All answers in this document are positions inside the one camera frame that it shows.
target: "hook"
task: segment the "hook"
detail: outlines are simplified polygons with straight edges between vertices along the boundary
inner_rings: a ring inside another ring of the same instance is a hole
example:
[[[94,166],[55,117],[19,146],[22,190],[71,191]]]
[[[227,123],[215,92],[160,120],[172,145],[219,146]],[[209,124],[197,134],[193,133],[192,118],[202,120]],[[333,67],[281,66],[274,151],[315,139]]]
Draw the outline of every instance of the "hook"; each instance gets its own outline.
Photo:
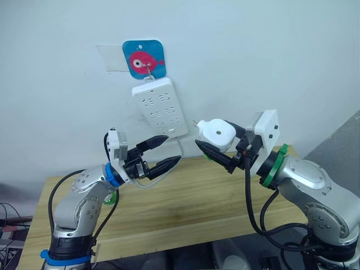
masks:
[[[146,83],[147,80],[155,80],[154,76],[151,75],[151,71],[150,71],[150,68],[149,68],[149,66],[151,66],[151,64],[146,64],[144,66],[147,67],[147,72],[148,72],[148,76],[144,77],[144,83]]]

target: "pink fish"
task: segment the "pink fish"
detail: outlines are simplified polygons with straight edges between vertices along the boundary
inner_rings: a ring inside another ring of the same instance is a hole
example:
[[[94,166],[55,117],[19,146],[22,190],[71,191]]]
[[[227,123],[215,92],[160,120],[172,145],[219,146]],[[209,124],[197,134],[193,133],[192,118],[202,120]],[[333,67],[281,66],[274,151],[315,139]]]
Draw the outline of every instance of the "pink fish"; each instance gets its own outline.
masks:
[[[140,74],[148,74],[148,69],[152,72],[157,64],[163,65],[164,61],[156,61],[151,55],[147,52],[137,51],[130,55],[130,65],[133,70]]]

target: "gray floor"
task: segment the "gray floor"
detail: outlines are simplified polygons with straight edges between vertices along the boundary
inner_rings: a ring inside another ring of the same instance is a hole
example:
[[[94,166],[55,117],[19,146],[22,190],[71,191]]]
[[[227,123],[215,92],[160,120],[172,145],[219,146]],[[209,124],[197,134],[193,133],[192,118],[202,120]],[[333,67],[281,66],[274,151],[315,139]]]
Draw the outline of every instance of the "gray floor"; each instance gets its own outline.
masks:
[[[279,242],[299,242],[302,235],[295,229],[289,229],[275,237]],[[260,259],[263,257],[278,256],[279,250],[272,246],[263,236],[257,234],[232,238],[236,247],[239,248],[248,259],[251,270],[261,270]],[[286,253],[288,263],[294,270],[304,270],[301,255],[298,253]],[[133,256],[112,260],[118,268],[109,263],[98,263],[97,269],[111,270],[192,270],[192,269],[215,269],[214,255],[210,243],[181,247],[157,253]]]

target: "white power strip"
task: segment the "white power strip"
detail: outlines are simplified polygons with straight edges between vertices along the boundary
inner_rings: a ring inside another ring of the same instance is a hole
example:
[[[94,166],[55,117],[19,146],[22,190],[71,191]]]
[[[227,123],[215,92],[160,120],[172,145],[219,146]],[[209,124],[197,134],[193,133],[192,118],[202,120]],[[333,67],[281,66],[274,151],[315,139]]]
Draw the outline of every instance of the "white power strip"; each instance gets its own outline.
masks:
[[[136,86],[132,96],[157,135],[178,137],[188,132],[172,81],[162,78]]]

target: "power plug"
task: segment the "power plug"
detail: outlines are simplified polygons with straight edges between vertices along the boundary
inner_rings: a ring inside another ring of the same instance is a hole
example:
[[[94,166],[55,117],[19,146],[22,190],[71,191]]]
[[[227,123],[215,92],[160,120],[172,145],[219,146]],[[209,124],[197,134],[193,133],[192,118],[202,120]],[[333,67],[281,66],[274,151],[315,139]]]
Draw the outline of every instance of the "power plug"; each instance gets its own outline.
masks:
[[[216,146],[222,153],[229,149],[235,139],[235,128],[222,119],[201,120],[197,127],[199,128],[200,140]]]
[[[188,132],[172,81],[162,78],[132,89],[132,96],[157,135],[178,137]]]

